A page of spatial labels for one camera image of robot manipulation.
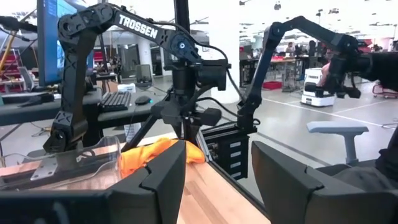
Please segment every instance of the wooden tabletop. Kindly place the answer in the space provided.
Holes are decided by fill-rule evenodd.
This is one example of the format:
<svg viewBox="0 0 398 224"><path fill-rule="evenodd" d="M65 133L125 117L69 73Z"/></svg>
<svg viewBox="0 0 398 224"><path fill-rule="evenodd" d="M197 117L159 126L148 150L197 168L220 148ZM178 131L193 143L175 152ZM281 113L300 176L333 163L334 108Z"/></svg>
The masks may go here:
<svg viewBox="0 0 398 224"><path fill-rule="evenodd" d="M0 175L32 170L39 162L0 168ZM93 178L63 185L46 186L51 189L105 189L117 182L117 175L106 170ZM180 206L178 224L264 223L270 221L247 201L210 165L187 164L185 187Z"/></svg>

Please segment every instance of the floor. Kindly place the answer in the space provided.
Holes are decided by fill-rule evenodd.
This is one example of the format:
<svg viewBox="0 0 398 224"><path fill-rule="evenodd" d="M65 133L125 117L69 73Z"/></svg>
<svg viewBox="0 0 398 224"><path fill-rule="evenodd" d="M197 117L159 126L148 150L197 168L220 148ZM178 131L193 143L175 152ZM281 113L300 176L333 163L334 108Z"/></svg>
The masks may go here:
<svg viewBox="0 0 398 224"><path fill-rule="evenodd" d="M162 96L170 85L170 77L156 78L155 85L150 91ZM258 133L252 134L250 140L262 141L312 167L328 166L345 161L343 138L330 134L310 134L306 124L311 121L359 121L369 128L369 132L356 137L357 155L361 161L374 159L378 156L378 151L386 147L389 142L393 129L382 128L382 125L395 120L395 114L392 111L398 110L398 100L374 98L371 93L372 83L364 83L359 87L363 93L361 99L337 99L335 105L328 108L301 105L298 96L277 90L263 91L262 105L255 113L261 125L258 126ZM201 108L217 107L216 104L207 101L200 102L199 106ZM236 111L234 104L225 105L225 107ZM234 120L234 118L224 113L223 122L229 120ZM13 153L26 155L30 151L40 149L48 136L47 134L37 136L37 133L40 127L50 126L51 122L52 120L46 120L1 127L0 142L4 155ZM158 121L147 137L171 131L170 126ZM123 132L115 131L114 128L104 130L107 136ZM18 155L9 156L6 158L6 165L11 166L22 160ZM249 177L239 182L253 195L260 198L251 166L249 166Z"/></svg>

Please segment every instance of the robotic arm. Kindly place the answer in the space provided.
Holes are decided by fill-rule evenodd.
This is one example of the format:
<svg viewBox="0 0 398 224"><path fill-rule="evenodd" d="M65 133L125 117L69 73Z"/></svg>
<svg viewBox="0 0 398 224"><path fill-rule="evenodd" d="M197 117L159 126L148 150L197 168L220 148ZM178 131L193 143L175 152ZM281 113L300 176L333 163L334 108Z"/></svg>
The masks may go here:
<svg viewBox="0 0 398 224"><path fill-rule="evenodd" d="M344 98L345 94L348 94L352 98L359 98L361 92L355 87L352 76L351 82L353 87L344 86L346 74L352 72L359 74L362 78L374 81L380 79L379 75L376 75L376 72L386 70L385 66L383 66L385 64L382 65L381 54L362 54L358 50L358 41L350 35L335 33L309 21L303 16L296 17L284 23L274 22L264 31L263 53L259 59L252 83L246 89L243 99L238 104L238 127L248 133L252 133L253 129L255 129L253 126L253 114L262 101L262 83L271 64L272 54L285 33L293 29L301 30L303 33L323 42L329 49L338 52L331 59L330 74L325 85L322 87L315 85L306 86L306 91L325 90L331 94L336 94L339 98ZM389 57L391 61L390 65L397 67L397 63L392 63L394 59ZM395 85L398 88L397 79L395 78Z"/></svg>
<svg viewBox="0 0 398 224"><path fill-rule="evenodd" d="M46 152L72 150L86 133L88 124L83 115L86 58L93 50L97 36L111 26L118 26L155 42L183 59L184 66L188 65L192 70L220 68L217 66L219 64L201 59L188 32L163 29L149 19L128 12L123 6L102 3L63 16L58 22L58 39L65 52L61 108L54 119L51 135L44 144ZM225 90L225 78L213 78L211 82L217 83L219 90Z"/></svg>

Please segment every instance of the monitor screen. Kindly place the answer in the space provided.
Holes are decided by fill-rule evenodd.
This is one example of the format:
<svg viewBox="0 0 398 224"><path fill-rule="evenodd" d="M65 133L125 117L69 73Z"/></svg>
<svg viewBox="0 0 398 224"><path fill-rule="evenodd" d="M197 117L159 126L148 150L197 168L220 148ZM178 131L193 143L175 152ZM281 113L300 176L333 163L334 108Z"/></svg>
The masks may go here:
<svg viewBox="0 0 398 224"><path fill-rule="evenodd" d="M58 19L86 7L82 0L37 0L40 86L60 83L65 54L58 41ZM94 53L87 57L87 69L94 66Z"/></svg>

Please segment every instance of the orange cloth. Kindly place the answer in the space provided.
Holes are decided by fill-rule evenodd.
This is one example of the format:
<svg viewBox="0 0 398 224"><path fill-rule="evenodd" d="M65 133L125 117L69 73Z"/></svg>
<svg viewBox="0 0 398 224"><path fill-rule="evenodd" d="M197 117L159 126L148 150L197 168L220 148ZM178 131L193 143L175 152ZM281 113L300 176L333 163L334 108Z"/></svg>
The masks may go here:
<svg viewBox="0 0 398 224"><path fill-rule="evenodd" d="M130 149L121 154L119 160L119 168L121 177L125 178L136 170L144 167L147 162L153 160L156 156L164 152L170 146L174 145L178 139L160 138L155 143L149 146L140 146L135 149ZM205 155L201 149L191 142L186 142L187 148L187 163L204 163Z"/></svg>

